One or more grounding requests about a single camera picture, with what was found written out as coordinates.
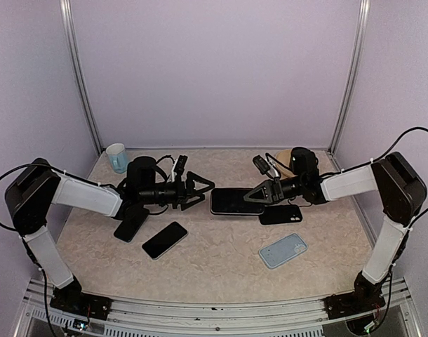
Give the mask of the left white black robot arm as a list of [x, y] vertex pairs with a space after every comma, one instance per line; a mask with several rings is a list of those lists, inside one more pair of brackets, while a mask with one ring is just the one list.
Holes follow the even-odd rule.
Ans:
[[166, 174], [155, 158], [136, 157], [117, 186], [65, 173], [43, 158], [20, 167], [21, 174], [6, 189], [5, 202], [27, 253], [53, 285], [52, 308], [105, 320], [112, 301], [82, 291], [48, 229], [50, 209], [63, 205], [115, 219], [119, 226], [114, 236], [128, 243], [149, 217], [147, 206], [184, 211], [202, 202], [215, 187], [213, 181], [185, 171], [186, 161], [187, 156], [179, 156]]

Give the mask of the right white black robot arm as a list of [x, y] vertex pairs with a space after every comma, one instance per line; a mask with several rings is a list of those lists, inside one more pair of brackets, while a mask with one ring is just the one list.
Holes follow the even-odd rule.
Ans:
[[270, 176], [245, 194], [245, 201], [273, 206], [302, 197], [311, 205], [322, 205], [369, 193], [378, 197], [382, 225], [367, 262], [357, 274], [352, 291], [328, 296], [324, 303], [329, 319], [383, 308], [388, 300], [382, 286], [391, 278], [427, 197], [423, 179], [400, 152], [386, 153], [341, 172], [321, 173], [313, 151], [294, 147], [287, 169], [291, 177]]

